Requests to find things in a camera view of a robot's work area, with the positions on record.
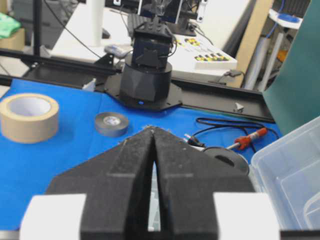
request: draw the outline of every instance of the blue table cover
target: blue table cover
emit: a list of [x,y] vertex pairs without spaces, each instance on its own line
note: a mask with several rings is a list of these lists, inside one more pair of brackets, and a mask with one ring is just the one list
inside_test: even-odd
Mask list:
[[[0,230],[16,230],[33,195],[43,194],[52,178],[86,160],[116,146],[146,126],[161,127],[178,137],[192,135],[207,128],[195,122],[198,117],[236,120],[234,117],[176,107],[162,112],[129,109],[106,94],[14,79],[3,98],[21,93],[38,93],[59,103],[59,130],[51,139],[36,144],[19,144],[0,134]],[[106,137],[95,130],[95,116],[101,112],[116,112],[129,121],[126,135]],[[264,123],[280,133],[276,124]],[[227,147],[243,136],[239,129],[216,129],[200,134],[207,146]],[[255,142],[257,150],[276,140],[269,132]],[[253,151],[241,154],[250,162]]]

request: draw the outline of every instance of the screwdriver handle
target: screwdriver handle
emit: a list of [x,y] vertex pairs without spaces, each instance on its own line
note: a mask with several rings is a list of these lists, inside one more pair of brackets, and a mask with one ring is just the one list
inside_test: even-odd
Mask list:
[[258,131],[255,131],[248,136],[241,136],[238,137],[234,142],[239,143],[239,150],[244,150],[249,146],[250,143],[252,143],[254,140],[265,136],[268,133],[268,130],[264,127],[259,129]]

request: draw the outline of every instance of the keyboard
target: keyboard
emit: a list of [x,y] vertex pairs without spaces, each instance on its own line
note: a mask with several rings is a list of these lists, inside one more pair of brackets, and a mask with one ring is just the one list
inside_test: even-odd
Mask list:
[[128,25],[128,34],[132,38],[134,36],[135,28],[139,27],[141,24],[145,23],[148,20],[147,17],[139,16],[138,14],[130,13],[128,15],[127,25]]

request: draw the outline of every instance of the brown tape roll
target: brown tape roll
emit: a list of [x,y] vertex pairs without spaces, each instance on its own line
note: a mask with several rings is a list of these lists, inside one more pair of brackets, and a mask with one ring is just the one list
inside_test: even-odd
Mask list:
[[59,104],[42,94],[16,94],[0,103],[1,133],[17,143],[34,144],[53,137],[58,117]]

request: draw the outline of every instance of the green panel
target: green panel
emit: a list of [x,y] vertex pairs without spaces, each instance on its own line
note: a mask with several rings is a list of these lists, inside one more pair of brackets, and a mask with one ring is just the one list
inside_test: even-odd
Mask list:
[[304,21],[275,82],[264,99],[286,135],[320,115],[320,0]]

